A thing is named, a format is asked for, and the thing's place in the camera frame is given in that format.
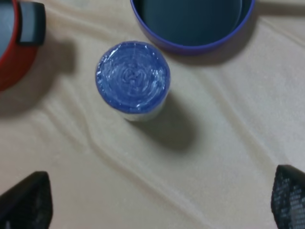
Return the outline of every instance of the blue lid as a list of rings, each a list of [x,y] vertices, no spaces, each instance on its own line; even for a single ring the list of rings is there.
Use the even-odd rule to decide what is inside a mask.
[[[166,60],[155,47],[123,42],[102,56],[95,80],[111,107],[127,114],[145,114],[166,98],[170,75]]]

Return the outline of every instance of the cylindrical container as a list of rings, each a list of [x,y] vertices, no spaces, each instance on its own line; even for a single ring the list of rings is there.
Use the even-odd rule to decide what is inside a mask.
[[[158,47],[198,55],[227,42],[248,21],[255,0],[130,0],[138,24]]]
[[[104,101],[129,121],[148,121],[161,111],[171,73],[158,49],[144,42],[123,42],[98,63],[96,85]]]
[[[30,69],[46,32],[44,5],[0,0],[0,91]]]

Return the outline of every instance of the beige cloth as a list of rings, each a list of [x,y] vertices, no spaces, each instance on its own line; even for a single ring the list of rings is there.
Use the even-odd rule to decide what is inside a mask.
[[[166,54],[173,82],[153,122],[123,120],[96,90],[111,46],[147,41],[128,0],[42,0],[47,39],[0,95],[0,192],[51,177],[51,229],[275,229],[278,164],[305,170],[305,3],[257,4],[201,57]]]

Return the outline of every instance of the red cup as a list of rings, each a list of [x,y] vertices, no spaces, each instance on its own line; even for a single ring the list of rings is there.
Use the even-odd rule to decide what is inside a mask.
[[[32,66],[46,33],[44,5],[0,1],[0,91],[13,86]]]

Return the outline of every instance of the purple rim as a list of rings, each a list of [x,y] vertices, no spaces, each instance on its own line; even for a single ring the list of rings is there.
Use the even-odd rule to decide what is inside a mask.
[[[230,34],[228,34],[224,38],[222,38],[216,42],[210,43],[210,44],[205,44],[205,45],[200,45],[200,46],[185,46],[185,45],[180,45],[180,44],[170,42],[170,41],[158,36],[153,31],[151,31],[148,28],[148,26],[143,22],[140,15],[138,14],[138,11],[136,10],[133,1],[134,0],[130,0],[133,12],[140,24],[141,29],[143,30],[143,32],[147,36],[147,38],[149,40],[151,40],[153,43],[155,43],[157,46],[160,46],[161,48],[164,48],[170,52],[174,52],[174,53],[178,53],[178,54],[186,54],[186,55],[201,54],[201,53],[207,52],[209,50],[212,50],[212,49],[220,46],[221,44],[227,42],[236,33],[238,33],[240,31],[240,29],[245,25],[245,23],[248,21],[250,15],[251,15],[251,13],[254,9],[254,5],[255,5],[255,0],[251,0],[251,5],[249,7],[249,10],[248,10],[245,18]]]

